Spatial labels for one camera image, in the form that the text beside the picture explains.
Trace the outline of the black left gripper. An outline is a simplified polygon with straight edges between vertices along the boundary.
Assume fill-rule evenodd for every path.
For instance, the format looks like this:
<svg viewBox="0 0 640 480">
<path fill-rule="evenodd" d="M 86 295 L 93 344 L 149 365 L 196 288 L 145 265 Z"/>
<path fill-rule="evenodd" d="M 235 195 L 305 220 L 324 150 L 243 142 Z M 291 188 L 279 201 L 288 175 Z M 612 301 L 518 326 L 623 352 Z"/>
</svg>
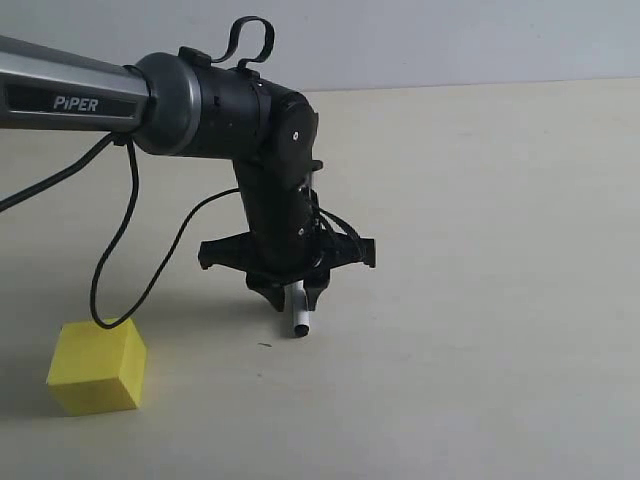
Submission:
<svg viewBox="0 0 640 480">
<path fill-rule="evenodd" d="M 375 266 L 375 240 L 330 233 L 312 219 L 255 224 L 245 233 L 202 242 L 198 260 L 204 270 L 220 265 L 257 278 L 248 279 L 247 288 L 276 312 L 285 308 L 282 285 L 303 281 L 307 310 L 315 311 L 332 270 L 359 263 Z"/>
</svg>

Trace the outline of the black silver Piper robot arm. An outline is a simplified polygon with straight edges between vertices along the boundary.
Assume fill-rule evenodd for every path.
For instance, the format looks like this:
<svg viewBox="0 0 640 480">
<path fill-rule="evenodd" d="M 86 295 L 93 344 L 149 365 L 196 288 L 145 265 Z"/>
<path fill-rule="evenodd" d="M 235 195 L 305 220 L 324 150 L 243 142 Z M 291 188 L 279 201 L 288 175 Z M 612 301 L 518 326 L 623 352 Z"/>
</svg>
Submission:
<svg viewBox="0 0 640 480">
<path fill-rule="evenodd" d="M 332 270 L 373 266 L 375 243 L 323 210 L 312 175 L 318 116 L 301 93 L 269 82 L 248 60 L 223 69 L 188 47 L 117 66 L 25 41 L 1 41 L 5 129 L 100 131 L 151 155 L 229 160 L 249 229 L 205 241 L 202 268 L 244 273 L 277 310 L 300 283 L 309 307 Z"/>
</svg>

